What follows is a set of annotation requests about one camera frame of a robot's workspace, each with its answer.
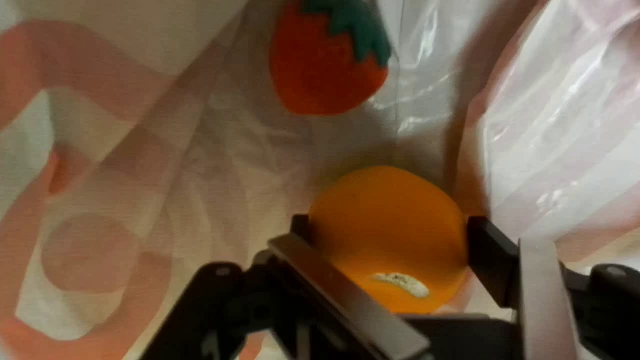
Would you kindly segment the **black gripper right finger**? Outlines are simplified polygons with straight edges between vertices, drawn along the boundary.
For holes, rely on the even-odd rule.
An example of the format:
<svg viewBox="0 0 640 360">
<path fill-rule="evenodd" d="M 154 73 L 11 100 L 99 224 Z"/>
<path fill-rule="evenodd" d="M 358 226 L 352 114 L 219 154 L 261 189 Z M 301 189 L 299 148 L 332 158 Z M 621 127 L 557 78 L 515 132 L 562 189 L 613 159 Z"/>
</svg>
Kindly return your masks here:
<svg viewBox="0 0 640 360">
<path fill-rule="evenodd" d="M 518 360 L 579 360 L 579 337 L 553 242 L 511 240 L 489 217 L 467 224 L 468 262 L 494 301 L 516 311 Z"/>
</svg>

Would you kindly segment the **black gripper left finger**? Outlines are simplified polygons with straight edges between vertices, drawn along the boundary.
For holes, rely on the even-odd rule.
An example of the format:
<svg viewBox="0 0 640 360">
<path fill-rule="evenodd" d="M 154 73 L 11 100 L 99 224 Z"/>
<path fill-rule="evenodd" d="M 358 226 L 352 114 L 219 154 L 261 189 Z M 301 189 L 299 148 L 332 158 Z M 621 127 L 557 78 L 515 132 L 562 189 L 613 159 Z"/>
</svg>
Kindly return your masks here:
<svg viewBox="0 0 640 360">
<path fill-rule="evenodd" d="M 278 274 L 303 304 L 296 319 L 296 360 L 428 360 L 431 340 L 389 311 L 314 245 L 306 214 L 269 242 Z"/>
</svg>

